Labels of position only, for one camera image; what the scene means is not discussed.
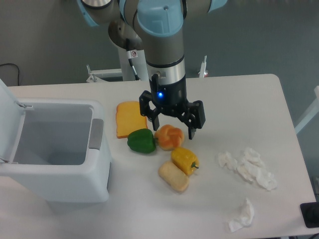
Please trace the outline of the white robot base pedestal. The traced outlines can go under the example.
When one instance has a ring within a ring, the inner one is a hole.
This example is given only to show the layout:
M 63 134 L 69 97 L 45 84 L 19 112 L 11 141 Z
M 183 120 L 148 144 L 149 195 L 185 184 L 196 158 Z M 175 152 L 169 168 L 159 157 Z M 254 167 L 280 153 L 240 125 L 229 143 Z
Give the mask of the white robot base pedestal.
M 117 47 L 121 67 L 88 70 L 88 83 L 102 81 L 148 81 L 158 74 L 159 84 L 178 82 L 185 76 L 183 30 L 169 35 L 153 36 L 140 27 L 141 36 L 123 20 L 109 24 L 110 41 Z

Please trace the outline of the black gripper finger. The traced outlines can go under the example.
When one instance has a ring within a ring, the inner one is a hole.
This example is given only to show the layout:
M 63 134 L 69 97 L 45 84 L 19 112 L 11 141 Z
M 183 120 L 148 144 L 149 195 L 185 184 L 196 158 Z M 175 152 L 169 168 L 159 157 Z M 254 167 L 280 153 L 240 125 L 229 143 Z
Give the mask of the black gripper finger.
M 197 129 L 202 129 L 206 118 L 203 102 L 183 102 L 177 105 L 177 118 L 188 127 L 188 138 L 193 139 Z
M 158 115 L 160 111 L 155 107 L 153 110 L 150 107 L 150 103 L 153 102 L 152 94 L 149 91 L 143 91 L 139 97 L 140 114 L 148 118 L 153 125 L 153 130 L 158 130 L 160 123 Z

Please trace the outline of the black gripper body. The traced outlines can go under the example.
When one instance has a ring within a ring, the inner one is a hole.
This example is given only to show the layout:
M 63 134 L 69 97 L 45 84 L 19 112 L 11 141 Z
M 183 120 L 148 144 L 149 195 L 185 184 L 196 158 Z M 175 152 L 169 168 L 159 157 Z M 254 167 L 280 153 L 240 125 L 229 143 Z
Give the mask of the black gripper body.
M 178 82 L 167 85 L 150 80 L 150 89 L 153 104 L 160 113 L 177 117 L 177 105 L 187 101 L 185 76 Z

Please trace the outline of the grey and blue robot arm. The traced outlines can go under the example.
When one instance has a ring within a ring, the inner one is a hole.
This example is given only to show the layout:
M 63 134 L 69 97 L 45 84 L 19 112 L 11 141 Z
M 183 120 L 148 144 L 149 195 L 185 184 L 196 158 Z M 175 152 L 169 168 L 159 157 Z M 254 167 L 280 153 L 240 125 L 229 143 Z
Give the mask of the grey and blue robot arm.
M 79 0 L 90 26 L 120 20 L 142 42 L 150 91 L 139 97 L 140 113 L 159 127 L 158 115 L 178 118 L 189 139 L 205 123 L 202 101 L 189 102 L 186 93 L 183 23 L 192 16 L 223 7 L 224 0 Z

